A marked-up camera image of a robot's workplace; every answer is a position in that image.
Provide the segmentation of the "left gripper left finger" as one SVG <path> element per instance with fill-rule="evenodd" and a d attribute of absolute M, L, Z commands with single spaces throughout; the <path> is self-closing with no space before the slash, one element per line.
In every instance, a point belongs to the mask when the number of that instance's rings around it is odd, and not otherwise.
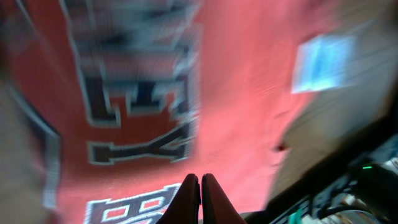
<path fill-rule="evenodd" d="M 200 205 L 198 177 L 188 174 L 157 224 L 198 224 Z"/>

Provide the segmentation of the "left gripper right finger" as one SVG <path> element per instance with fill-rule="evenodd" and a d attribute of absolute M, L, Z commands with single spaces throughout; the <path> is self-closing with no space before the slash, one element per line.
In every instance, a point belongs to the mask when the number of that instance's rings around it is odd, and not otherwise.
<path fill-rule="evenodd" d="M 204 224 L 246 224 L 213 174 L 202 177 L 201 197 Z"/>

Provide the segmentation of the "coral red t-shirt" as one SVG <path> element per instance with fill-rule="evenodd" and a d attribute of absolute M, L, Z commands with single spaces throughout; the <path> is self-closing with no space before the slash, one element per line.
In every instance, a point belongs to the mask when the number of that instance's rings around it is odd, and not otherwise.
<path fill-rule="evenodd" d="M 338 1 L 2 1 L 2 223 L 157 223 L 188 174 L 269 200 Z"/>

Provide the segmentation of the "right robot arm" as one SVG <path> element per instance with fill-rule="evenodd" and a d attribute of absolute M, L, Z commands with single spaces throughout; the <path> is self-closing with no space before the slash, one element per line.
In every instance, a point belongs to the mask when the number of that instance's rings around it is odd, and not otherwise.
<path fill-rule="evenodd" d="M 397 223 L 397 158 L 354 167 L 351 174 L 354 196 L 388 223 Z"/>

